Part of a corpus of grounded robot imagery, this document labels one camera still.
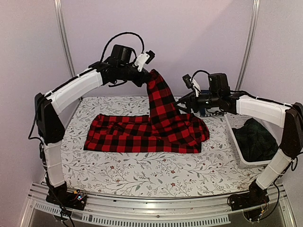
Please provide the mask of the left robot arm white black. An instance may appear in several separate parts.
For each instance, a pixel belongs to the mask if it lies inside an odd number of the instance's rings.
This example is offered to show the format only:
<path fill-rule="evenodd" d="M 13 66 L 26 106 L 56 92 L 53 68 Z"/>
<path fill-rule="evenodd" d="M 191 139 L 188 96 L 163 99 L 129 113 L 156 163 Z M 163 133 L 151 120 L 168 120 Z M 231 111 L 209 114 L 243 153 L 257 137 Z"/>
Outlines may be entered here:
<path fill-rule="evenodd" d="M 83 72 L 69 79 L 46 94 L 38 93 L 34 98 L 35 115 L 32 128 L 37 128 L 38 135 L 29 133 L 29 140 L 40 141 L 40 158 L 46 172 L 46 182 L 52 191 L 52 198 L 60 205 L 70 202 L 70 194 L 65 191 L 66 181 L 62 172 L 61 143 L 65 134 L 65 127 L 59 114 L 73 102 L 88 92 L 104 85 L 117 87 L 133 82 L 141 87 L 147 82 L 149 73 L 144 66 L 155 57 L 151 50 L 146 51 L 144 41 L 134 32 L 122 32 L 112 38 L 122 35 L 134 35 L 139 38 L 142 51 L 136 54 L 131 47 L 115 44 L 109 57 L 101 55 L 99 61 L 89 65 Z"/>

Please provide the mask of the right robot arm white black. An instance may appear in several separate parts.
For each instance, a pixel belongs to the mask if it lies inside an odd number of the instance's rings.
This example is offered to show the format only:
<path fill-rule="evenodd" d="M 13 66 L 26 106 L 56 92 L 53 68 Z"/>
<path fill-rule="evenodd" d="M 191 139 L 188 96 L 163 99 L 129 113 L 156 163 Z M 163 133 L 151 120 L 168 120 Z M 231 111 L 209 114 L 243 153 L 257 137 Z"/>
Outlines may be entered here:
<path fill-rule="evenodd" d="M 203 93 L 193 76 L 184 75 L 183 81 L 191 93 L 181 97 L 175 107 L 190 113 L 200 109 L 218 107 L 223 112 L 257 118 L 283 129 L 281 143 L 274 157 L 263 173 L 245 195 L 248 206 L 255 206 L 263 199 L 263 192 L 282 173 L 290 163 L 303 152 L 303 105 L 286 104 L 250 95 L 246 91 L 232 91 L 224 73 L 208 74 L 209 90 Z"/>

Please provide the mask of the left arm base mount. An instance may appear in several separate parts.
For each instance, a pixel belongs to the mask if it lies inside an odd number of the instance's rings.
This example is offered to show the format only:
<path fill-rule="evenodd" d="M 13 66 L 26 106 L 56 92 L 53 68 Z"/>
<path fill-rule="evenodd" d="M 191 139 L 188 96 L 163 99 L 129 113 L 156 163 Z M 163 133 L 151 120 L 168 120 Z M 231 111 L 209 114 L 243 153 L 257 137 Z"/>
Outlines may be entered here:
<path fill-rule="evenodd" d="M 84 210 L 87 202 L 87 193 L 80 189 L 74 191 L 67 190 L 67 184 L 64 183 L 58 187 L 48 185 L 49 191 L 46 201 L 65 208 Z"/>

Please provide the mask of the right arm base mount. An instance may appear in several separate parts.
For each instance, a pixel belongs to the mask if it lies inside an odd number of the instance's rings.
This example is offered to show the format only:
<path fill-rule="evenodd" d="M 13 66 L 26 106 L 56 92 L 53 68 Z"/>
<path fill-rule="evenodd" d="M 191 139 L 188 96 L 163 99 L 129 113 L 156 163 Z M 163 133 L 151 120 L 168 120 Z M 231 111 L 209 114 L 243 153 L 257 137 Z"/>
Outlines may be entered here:
<path fill-rule="evenodd" d="M 268 210 L 269 196 L 267 189 L 261 189 L 256 180 L 249 186 L 249 191 L 246 193 L 232 194 L 227 199 L 227 204 L 232 211 L 248 209 L 259 206 L 257 209 L 252 209 L 244 212 L 244 217 L 250 222 L 260 221 L 265 211 Z"/>

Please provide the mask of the red black plaid shirt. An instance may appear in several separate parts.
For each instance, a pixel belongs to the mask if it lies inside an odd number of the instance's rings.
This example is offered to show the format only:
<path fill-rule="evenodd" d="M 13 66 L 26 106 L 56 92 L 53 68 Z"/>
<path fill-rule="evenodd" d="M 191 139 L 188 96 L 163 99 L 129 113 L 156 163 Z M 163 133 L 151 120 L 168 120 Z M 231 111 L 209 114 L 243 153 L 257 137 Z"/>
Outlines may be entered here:
<path fill-rule="evenodd" d="M 170 87 L 156 70 L 150 72 L 146 90 L 149 115 L 99 114 L 92 121 L 84 150 L 119 153 L 199 153 L 210 138 L 204 121 L 193 113 L 181 113 Z"/>

